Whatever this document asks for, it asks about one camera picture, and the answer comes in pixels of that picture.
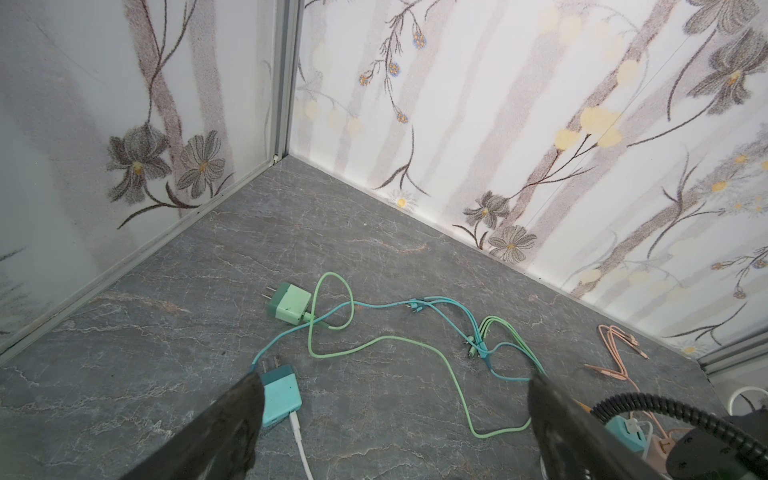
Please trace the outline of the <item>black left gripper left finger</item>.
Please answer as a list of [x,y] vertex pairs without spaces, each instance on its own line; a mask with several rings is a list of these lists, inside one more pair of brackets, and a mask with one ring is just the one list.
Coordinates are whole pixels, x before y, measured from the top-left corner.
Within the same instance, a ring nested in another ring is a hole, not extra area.
[[243,479],[255,464],[264,386],[251,372],[171,437],[125,479]]

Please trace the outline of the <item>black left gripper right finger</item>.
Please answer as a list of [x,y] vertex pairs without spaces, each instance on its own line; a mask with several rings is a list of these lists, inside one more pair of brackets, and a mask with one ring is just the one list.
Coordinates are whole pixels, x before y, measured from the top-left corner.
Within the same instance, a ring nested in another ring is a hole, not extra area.
[[659,479],[549,377],[529,382],[528,410],[549,479]]

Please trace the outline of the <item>pink charger cube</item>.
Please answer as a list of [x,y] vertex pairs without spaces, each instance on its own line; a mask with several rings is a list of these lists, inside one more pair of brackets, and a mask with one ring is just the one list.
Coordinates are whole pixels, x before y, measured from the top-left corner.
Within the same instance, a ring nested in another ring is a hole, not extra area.
[[653,434],[649,440],[645,462],[657,473],[669,476],[666,462],[676,445],[677,440],[674,438],[661,438]]

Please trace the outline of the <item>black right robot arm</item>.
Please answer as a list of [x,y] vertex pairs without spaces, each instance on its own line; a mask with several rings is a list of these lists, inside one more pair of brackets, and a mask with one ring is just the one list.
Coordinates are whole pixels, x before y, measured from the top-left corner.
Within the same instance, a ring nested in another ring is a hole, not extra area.
[[644,411],[692,427],[668,454],[665,468],[674,479],[765,479],[767,408],[743,416],[717,417],[687,403],[655,394],[622,393],[592,409],[606,424],[624,413]]

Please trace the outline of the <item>teal charger cube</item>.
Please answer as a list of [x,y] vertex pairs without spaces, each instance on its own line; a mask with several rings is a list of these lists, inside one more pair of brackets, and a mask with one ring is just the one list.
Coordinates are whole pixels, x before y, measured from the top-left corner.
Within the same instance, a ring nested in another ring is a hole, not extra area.
[[646,435],[636,419],[616,416],[605,424],[605,428],[632,453],[645,451]]
[[261,381],[265,398],[262,429],[269,430],[297,412],[302,398],[295,369],[289,364],[263,373]]

